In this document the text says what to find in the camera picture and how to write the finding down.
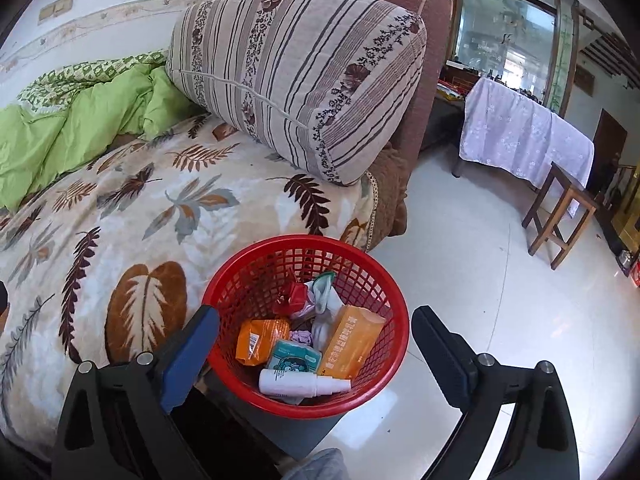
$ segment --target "door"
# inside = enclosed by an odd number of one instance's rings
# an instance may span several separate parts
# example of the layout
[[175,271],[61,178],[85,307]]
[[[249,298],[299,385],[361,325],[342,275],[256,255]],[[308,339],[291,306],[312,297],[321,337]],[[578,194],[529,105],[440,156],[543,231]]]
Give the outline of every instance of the door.
[[587,189],[597,194],[610,173],[610,163],[615,158],[620,158],[622,148],[625,147],[626,130],[620,126],[606,110],[600,114],[598,129],[593,137],[595,153],[593,155],[593,165],[587,183]]

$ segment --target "picture frame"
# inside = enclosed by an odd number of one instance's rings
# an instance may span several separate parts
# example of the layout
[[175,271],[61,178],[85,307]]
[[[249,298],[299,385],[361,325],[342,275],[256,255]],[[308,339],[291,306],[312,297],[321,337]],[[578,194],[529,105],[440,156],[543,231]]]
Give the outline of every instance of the picture frame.
[[593,97],[595,80],[595,76],[585,67],[576,65],[574,85],[576,85],[580,90],[585,92],[585,94],[590,95],[591,97]]

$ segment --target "pink tablecloth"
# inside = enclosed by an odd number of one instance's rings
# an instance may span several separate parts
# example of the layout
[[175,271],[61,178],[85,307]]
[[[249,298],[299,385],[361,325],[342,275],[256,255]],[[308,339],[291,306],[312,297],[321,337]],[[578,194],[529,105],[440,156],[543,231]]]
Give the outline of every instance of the pink tablecloth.
[[[593,142],[571,124],[504,85],[482,78],[466,97],[460,140],[464,160],[503,168],[537,188],[555,162],[585,186],[593,152]],[[557,182],[549,190],[551,196],[561,193]],[[574,200],[569,215],[577,208]]]

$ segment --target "blue grip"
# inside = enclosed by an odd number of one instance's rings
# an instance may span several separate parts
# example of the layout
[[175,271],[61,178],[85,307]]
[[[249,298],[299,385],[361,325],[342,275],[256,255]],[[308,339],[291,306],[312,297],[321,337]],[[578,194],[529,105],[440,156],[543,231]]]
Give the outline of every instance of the blue grip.
[[199,325],[193,330],[171,364],[162,374],[160,405],[166,413],[180,406],[191,390],[220,327],[220,316],[215,308],[207,307]]
[[462,336],[451,333],[428,306],[414,311],[411,329],[447,402],[466,412],[478,382],[474,352]]

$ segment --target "table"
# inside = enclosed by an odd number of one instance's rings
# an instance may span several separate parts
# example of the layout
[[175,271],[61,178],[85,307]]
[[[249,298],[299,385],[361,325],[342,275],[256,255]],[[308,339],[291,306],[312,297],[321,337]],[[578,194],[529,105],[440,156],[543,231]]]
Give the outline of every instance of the table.
[[[546,192],[549,191],[551,184],[554,181],[557,181],[560,186],[562,186],[564,194],[562,195],[560,202],[556,205],[556,208],[551,212],[551,216],[546,221],[546,224],[542,227],[542,223],[538,217],[538,208],[542,205]],[[583,205],[585,211],[578,222],[577,227],[574,229],[574,232],[569,236],[567,241],[564,241],[562,233],[558,227],[558,222],[562,219],[562,215],[572,198],[575,198],[581,205]],[[578,241],[578,238],[587,227],[587,224],[591,219],[591,216],[596,212],[596,209],[598,209],[598,204],[589,196],[587,191],[584,189],[584,186],[568,174],[563,168],[552,162],[551,171],[549,171],[549,175],[546,178],[545,183],[542,185],[531,209],[529,209],[529,212],[522,221],[522,227],[526,229],[531,222],[531,219],[533,219],[538,231],[538,236],[529,247],[529,254],[533,256],[544,242],[551,240],[560,247],[560,252],[551,262],[551,268],[556,270],[558,265],[562,263],[574,244]]]
[[301,462],[334,428],[343,415],[298,420],[265,412],[236,397],[210,370],[204,377],[207,389],[223,400],[252,428],[275,444],[281,452]]
[[[591,173],[594,147],[564,119],[537,102],[482,78],[466,97],[460,158],[503,168],[541,188],[555,162],[583,186]],[[560,197],[555,183],[549,195]],[[578,208],[574,200],[567,213]]]
[[436,92],[420,151],[445,141],[458,144],[464,122],[465,102],[448,100]]

